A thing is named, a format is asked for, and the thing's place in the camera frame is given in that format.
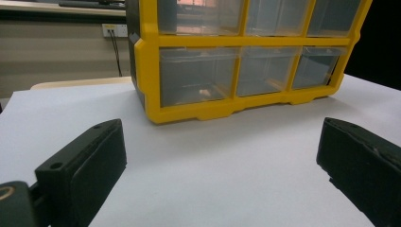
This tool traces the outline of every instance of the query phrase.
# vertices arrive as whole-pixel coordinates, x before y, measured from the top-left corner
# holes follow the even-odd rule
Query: black plastic part
[[[0,184],[0,226],[40,226],[26,183]]]
[[[401,148],[362,127],[325,118],[317,163],[376,227],[401,226]]]
[[[96,125],[36,170],[54,206],[52,226],[88,226],[127,164],[119,119]]]

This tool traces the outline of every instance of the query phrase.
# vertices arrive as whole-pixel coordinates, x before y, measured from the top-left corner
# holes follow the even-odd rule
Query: desk
[[[15,11],[33,11],[33,12],[52,12],[86,15],[105,15],[105,16],[125,16],[125,10],[113,9],[79,9],[64,8],[59,4],[37,3],[37,2],[18,2],[18,1],[0,1],[0,9]]]
[[[53,153],[121,118],[127,169],[92,226],[373,226],[316,164],[327,116],[401,145],[401,92],[349,76],[307,104],[160,126],[131,83],[16,92],[0,115],[0,182],[36,182]]]

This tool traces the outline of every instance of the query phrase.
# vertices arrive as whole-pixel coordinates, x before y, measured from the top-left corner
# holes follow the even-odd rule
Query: electrical outlet
[[[118,37],[128,37],[127,25],[118,25],[117,34]]]
[[[103,37],[111,37],[109,30],[115,37],[128,37],[127,25],[102,24]]]

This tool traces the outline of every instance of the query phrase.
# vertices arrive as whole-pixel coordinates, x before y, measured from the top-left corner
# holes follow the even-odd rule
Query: white tabletop
[[[160,126],[130,83],[16,92],[0,114],[0,183],[35,183],[52,154],[121,118],[128,165],[91,226],[373,226],[316,164],[327,116],[401,146],[401,92],[349,76],[307,104]]]

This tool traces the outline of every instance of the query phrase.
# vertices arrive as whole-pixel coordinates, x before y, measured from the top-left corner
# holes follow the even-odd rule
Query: yellow plastic frame
[[[308,38],[307,25],[312,17],[316,0],[310,1],[306,13],[305,26],[300,37],[253,37],[245,36],[245,25],[248,18],[248,7],[251,0],[244,0],[242,19],[238,36],[176,36],[161,35],[158,30],[157,0],[141,0],[139,4],[141,39],[134,46],[136,59],[136,85],[145,96],[145,112],[154,123],[165,123],[189,118],[208,120],[229,116],[247,108],[263,106],[274,103],[300,104],[312,101],[321,96],[335,94],[340,88],[345,66],[351,56],[352,50],[360,38],[365,17],[372,0],[361,0],[354,23],[348,37],[345,38]],[[233,89],[231,95],[222,100],[206,101],[193,104],[161,107],[161,88],[159,73],[159,48],[176,47],[177,44],[186,47],[203,46],[342,46],[346,47],[347,54],[340,56],[330,82],[326,86],[292,90],[292,81],[295,77],[300,56],[295,57],[288,79],[287,88],[279,93],[259,96],[236,96],[238,81],[238,68],[240,61],[236,61]]]

